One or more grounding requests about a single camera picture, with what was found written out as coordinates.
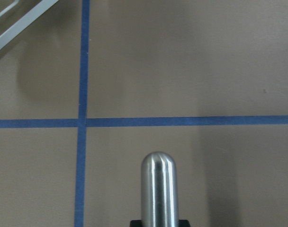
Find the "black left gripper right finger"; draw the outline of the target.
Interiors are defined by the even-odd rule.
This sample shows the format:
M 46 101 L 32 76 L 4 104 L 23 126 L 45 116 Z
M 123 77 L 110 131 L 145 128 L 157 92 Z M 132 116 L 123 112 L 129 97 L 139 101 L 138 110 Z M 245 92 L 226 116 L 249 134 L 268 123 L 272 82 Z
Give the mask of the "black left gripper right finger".
M 179 227 L 189 227 L 189 221 L 186 219 L 179 220 Z

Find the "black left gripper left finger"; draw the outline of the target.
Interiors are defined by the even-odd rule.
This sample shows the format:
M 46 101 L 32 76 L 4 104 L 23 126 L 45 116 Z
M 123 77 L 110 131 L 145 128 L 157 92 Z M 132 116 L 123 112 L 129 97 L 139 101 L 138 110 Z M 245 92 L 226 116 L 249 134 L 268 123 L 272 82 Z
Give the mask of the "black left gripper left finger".
M 142 221 L 141 220 L 131 220 L 130 221 L 130 227 L 142 227 Z

